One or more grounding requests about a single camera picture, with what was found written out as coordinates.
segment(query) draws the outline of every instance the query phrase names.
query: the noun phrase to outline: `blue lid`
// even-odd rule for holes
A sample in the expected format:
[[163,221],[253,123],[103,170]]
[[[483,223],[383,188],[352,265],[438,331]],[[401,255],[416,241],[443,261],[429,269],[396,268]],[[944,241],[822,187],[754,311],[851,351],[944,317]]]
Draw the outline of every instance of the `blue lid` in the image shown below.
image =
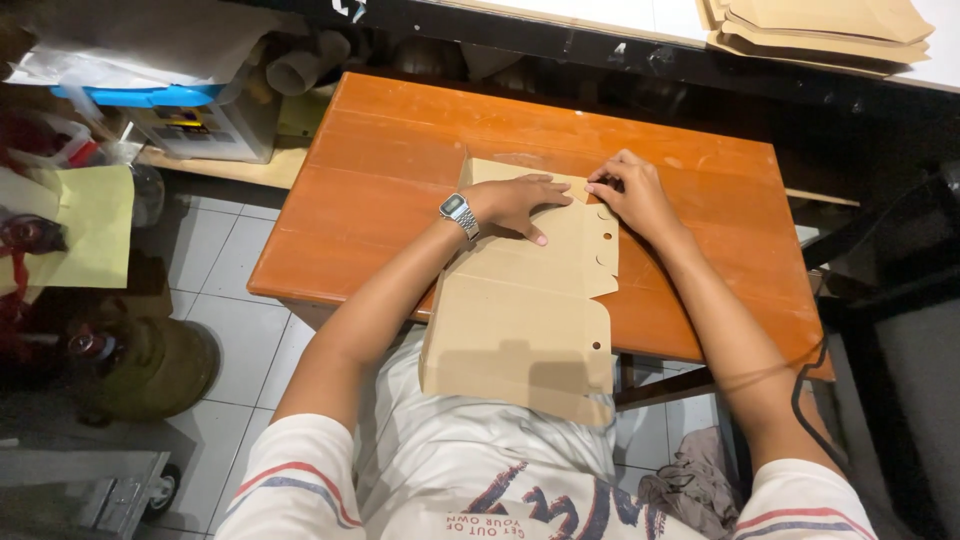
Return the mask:
[[[171,107],[199,107],[217,97],[226,85],[177,86],[160,88],[94,88],[84,86],[86,95],[97,105],[150,108],[157,105]],[[50,86],[57,97],[68,97],[60,86]]]

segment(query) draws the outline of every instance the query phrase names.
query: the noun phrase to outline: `wheel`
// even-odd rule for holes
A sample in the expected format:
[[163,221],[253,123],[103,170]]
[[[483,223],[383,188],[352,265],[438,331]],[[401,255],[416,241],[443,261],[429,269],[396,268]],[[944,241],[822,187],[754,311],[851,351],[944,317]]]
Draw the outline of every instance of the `wheel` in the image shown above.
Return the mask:
[[156,521],[163,515],[174,503],[174,497],[180,490],[180,467],[173,463],[167,463],[160,472],[160,478],[156,481],[153,493],[148,493],[147,506],[143,509],[143,516],[140,521],[150,523]]

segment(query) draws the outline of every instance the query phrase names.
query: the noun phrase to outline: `man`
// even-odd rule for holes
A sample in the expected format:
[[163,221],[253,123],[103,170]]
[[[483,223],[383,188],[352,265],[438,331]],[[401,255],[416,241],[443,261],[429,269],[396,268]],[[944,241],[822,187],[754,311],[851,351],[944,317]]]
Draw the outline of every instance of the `man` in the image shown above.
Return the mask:
[[[622,192],[598,182],[610,177]],[[548,238],[531,224],[531,210],[572,201],[563,195],[568,184],[549,181],[528,175],[460,193],[479,223],[543,246]],[[735,537],[874,540],[853,489],[793,414],[794,373],[701,253],[656,168],[622,150],[590,175],[586,190],[659,253],[747,437],[756,479]],[[217,540],[702,538],[611,486],[611,427],[421,394],[422,327],[395,335],[471,229],[438,217],[317,332],[251,450]],[[375,397],[361,400],[365,373],[388,347],[371,377]],[[802,409],[826,432],[811,402]]]

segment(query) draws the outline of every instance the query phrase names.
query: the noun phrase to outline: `blue stripe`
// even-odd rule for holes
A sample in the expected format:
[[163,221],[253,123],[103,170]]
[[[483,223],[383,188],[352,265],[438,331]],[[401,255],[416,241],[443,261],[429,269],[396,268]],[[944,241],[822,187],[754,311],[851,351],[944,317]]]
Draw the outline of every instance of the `blue stripe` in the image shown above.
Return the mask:
[[324,501],[326,501],[326,503],[330,505],[330,509],[333,510],[333,517],[337,519],[337,525],[340,528],[346,528],[346,529],[356,528],[340,520],[340,508],[337,506],[336,500],[333,498],[333,495],[325,487],[316,483],[307,482],[307,481],[298,480],[298,479],[290,479],[287,477],[273,477],[271,479],[264,480],[263,483],[261,483],[260,485],[252,489],[250,492],[247,493],[247,495],[243,496],[243,499],[238,501],[237,504],[235,504],[233,507],[227,510],[227,515],[224,516],[224,519],[230,517],[230,515],[232,515],[233,512],[236,511],[236,509],[239,508],[240,505],[243,504],[244,501],[246,501],[250,497],[250,495],[255,493],[256,490],[260,489],[261,487],[298,487],[300,489],[305,489],[311,493],[316,493],[317,495],[320,495],[321,497],[323,497]]
[[787,521],[782,523],[774,523],[773,525],[758,528],[757,530],[751,530],[750,532],[744,532],[738,536],[735,536],[735,540],[745,540],[746,538],[751,538],[753,536],[762,536],[764,534],[769,534],[771,532],[777,532],[778,530],[788,530],[791,528],[807,528],[811,530],[848,530],[850,532],[856,532],[849,523],[818,523],[812,521]]

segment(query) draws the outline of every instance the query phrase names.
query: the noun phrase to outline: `wristwatch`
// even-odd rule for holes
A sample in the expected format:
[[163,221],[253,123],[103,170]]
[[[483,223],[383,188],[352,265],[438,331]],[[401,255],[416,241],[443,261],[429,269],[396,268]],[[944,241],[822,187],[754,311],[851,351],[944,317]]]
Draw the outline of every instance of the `wristwatch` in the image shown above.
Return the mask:
[[464,231],[467,232],[467,240],[471,242],[480,234],[480,226],[477,225],[477,220],[473,217],[473,212],[470,211],[467,199],[460,193],[450,195],[450,197],[440,205],[440,215],[456,221],[463,227]]

